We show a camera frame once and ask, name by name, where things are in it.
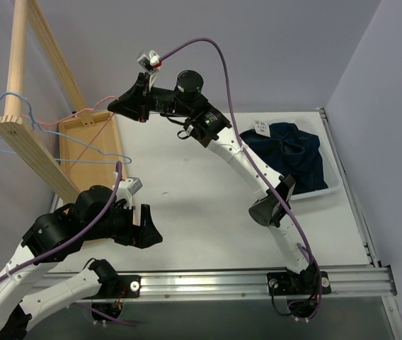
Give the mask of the dark navy garment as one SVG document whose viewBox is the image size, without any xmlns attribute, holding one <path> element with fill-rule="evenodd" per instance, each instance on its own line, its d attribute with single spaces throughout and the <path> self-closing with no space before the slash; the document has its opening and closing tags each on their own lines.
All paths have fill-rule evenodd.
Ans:
<svg viewBox="0 0 402 340">
<path fill-rule="evenodd" d="M 243 131 L 240 137 L 269 167 L 294 178 L 293 194 L 328 188 L 317 135 L 299 130 L 294 123 L 272 123 L 269 131 L 267 137 L 250 129 Z"/>
</svg>

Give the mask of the light blue wire hanger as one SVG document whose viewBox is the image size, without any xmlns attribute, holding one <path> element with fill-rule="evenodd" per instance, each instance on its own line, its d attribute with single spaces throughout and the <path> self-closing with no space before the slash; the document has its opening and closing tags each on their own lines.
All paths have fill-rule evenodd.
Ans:
<svg viewBox="0 0 402 340">
<path fill-rule="evenodd" d="M 84 147 L 84 150 L 80 153 L 80 155 L 76 159 L 69 159 L 69 158 L 55 158 L 54 160 L 60 163 L 72 163 L 72 164 L 113 164 L 113 161 L 94 161 L 94 160 L 88 160 L 84 161 L 81 159 L 83 154 L 87 150 L 93 150 L 97 154 L 101 156 L 106 156 L 106 157 L 117 157 L 119 159 L 119 162 L 122 165 L 128 165 L 132 163 L 132 158 L 123 154 L 122 152 L 104 152 L 103 150 L 95 147 L 93 143 L 100 137 L 100 133 L 97 133 L 96 136 L 90 141 L 90 142 L 82 142 L 80 139 L 76 139 L 75 137 L 70 137 L 68 134 L 64 134 L 62 132 L 57 132 L 56 130 L 49 130 L 50 127 L 57 125 L 59 123 L 65 123 L 68 122 L 70 118 L 75 118 L 76 116 L 80 116 L 82 113 L 93 113 L 99 105 L 106 103 L 107 101 L 111 100 L 117 100 L 116 96 L 106 96 L 105 98 L 99 100 L 94 107 L 89 108 L 82 108 L 81 110 L 76 111 L 75 113 L 72 113 L 71 115 L 68 115 L 58 121 L 54 121 L 53 123 L 44 123 L 40 122 L 35 119 L 35 115 L 33 113 L 33 107 L 31 105 L 31 102 L 23 95 L 19 94 L 18 92 L 14 91 L 5 91 L 2 93 L 0 96 L 0 101 L 2 101 L 4 98 L 13 96 L 15 98 L 18 98 L 22 103 L 26 104 L 28 107 L 28 114 L 25 116 L 27 119 L 31 121 L 31 130 L 34 131 L 36 128 L 38 131 L 44 134 L 48 135 L 55 135 L 58 137 L 61 137 L 64 141 L 70 141 L 74 142 L 76 145 L 81 145 Z"/>
</svg>

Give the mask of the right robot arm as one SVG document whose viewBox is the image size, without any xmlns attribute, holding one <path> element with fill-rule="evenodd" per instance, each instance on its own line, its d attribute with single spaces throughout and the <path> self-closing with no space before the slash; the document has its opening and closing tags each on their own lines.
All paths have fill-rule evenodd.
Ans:
<svg viewBox="0 0 402 340">
<path fill-rule="evenodd" d="M 290 216 L 289 200 L 295 180 L 268 166 L 236 135 L 233 124 L 202 95 L 204 79 L 193 71 L 181 72 L 174 89 L 153 85 L 154 78 L 140 73 L 133 86 L 108 105 L 111 113 L 140 123 L 158 113 L 182 127 L 178 136 L 192 138 L 225 161 L 251 188 L 255 202 L 248 213 L 257 224 L 267 227 L 278 245 L 289 284 L 305 292 L 314 284 L 314 259 L 306 237 Z"/>
</svg>

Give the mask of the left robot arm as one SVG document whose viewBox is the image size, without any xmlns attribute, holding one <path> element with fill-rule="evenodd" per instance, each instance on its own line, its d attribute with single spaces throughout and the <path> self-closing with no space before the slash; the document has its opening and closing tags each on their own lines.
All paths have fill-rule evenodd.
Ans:
<svg viewBox="0 0 402 340">
<path fill-rule="evenodd" d="M 118 296 L 120 277 L 105 259 L 91 259 L 80 273 L 52 287 L 31 289 L 84 242 L 111 239 L 138 249 L 161 243 L 149 205 L 141 206 L 139 225 L 133 212 L 112 189 L 93 186 L 74 203 L 39 216 L 0 272 L 0 339 L 23 339 L 37 323 L 80 299 Z"/>
</svg>

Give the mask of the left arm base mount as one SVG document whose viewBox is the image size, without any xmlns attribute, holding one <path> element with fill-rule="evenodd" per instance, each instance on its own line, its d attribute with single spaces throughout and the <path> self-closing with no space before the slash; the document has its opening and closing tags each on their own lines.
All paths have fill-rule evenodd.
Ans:
<svg viewBox="0 0 402 340">
<path fill-rule="evenodd" d="M 97 322 L 108 322 L 108 319 L 97 312 L 118 319 L 121 312 L 125 310 L 125 303 L 140 296 L 141 277 L 138 275 L 119 276 L 115 283 L 102 287 L 99 292 L 92 297 L 93 300 L 112 300 L 112 302 L 92 302 L 92 307 L 96 312 L 91 312 L 93 319 Z"/>
</svg>

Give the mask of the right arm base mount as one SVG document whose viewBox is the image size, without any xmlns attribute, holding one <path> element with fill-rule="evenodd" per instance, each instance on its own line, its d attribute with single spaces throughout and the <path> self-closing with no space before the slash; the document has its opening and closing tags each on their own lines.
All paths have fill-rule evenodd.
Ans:
<svg viewBox="0 0 402 340">
<path fill-rule="evenodd" d="M 267 280 L 273 309 L 295 322 L 309 323 L 318 314 L 323 296 L 332 293 L 328 274 L 316 262 L 301 273 L 270 272 Z"/>
</svg>

